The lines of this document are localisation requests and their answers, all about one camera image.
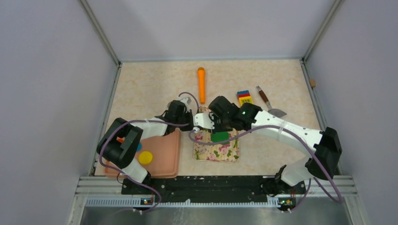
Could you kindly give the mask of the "green dough disc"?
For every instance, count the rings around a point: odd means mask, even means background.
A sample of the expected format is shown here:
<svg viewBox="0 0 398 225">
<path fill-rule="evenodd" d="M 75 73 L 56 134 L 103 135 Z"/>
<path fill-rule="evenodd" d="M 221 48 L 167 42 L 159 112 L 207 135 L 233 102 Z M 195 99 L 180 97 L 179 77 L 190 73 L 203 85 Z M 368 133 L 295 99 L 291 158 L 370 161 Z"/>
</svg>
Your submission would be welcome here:
<svg viewBox="0 0 398 225">
<path fill-rule="evenodd" d="M 230 134 L 228 132 L 218 132 L 218 133 L 212 133 L 210 135 L 210 140 L 211 142 L 221 142 L 221 144 L 226 144 L 228 143 L 226 140 L 230 138 Z"/>
</svg>

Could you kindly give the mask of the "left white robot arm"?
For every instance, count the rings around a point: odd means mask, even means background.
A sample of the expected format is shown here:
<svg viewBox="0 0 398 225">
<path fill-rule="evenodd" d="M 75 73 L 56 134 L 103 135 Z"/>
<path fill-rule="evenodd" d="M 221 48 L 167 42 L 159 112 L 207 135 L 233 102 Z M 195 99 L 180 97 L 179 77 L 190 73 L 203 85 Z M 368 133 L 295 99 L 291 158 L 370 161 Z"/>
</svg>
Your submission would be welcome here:
<svg viewBox="0 0 398 225">
<path fill-rule="evenodd" d="M 189 97 L 173 100 L 159 116 L 148 120 L 131 120 L 116 118 L 97 145 L 101 159 L 114 164 L 109 168 L 125 174 L 133 180 L 133 188 L 140 194 L 149 191 L 150 173 L 135 159 L 138 145 L 142 140 L 167 136 L 176 129 L 191 131 L 193 113 L 189 107 Z"/>
</svg>

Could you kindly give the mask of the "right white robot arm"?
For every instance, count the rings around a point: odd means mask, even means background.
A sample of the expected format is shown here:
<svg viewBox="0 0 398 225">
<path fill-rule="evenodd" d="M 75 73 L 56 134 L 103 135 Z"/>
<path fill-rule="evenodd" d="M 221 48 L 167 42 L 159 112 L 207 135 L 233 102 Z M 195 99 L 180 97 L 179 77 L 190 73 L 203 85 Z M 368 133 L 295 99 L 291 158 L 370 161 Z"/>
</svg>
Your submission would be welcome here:
<svg viewBox="0 0 398 225">
<path fill-rule="evenodd" d="M 244 103 L 238 107 L 224 96 L 218 96 L 208 106 L 216 131 L 235 129 L 265 135 L 299 151 L 305 157 L 281 167 L 275 187 L 288 193 L 298 183 L 310 178 L 331 180 L 337 169 L 342 147 L 338 133 L 331 127 L 316 130 L 278 118 L 257 105 Z"/>
</svg>

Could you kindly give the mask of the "floral cutting board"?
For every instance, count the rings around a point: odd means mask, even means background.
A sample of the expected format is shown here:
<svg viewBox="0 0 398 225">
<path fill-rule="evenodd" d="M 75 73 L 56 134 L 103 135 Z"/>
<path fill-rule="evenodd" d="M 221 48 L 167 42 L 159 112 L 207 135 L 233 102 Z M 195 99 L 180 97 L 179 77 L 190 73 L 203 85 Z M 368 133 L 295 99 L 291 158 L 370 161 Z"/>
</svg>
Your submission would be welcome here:
<svg viewBox="0 0 398 225">
<path fill-rule="evenodd" d="M 228 131 L 230 138 L 238 135 L 236 130 Z M 195 140 L 204 143 L 211 143 L 210 135 L 207 130 L 201 130 L 195 134 Z M 193 157 L 200 161 L 214 162 L 237 162 L 240 158 L 239 140 L 235 139 L 226 144 L 203 145 L 194 143 Z"/>
</svg>

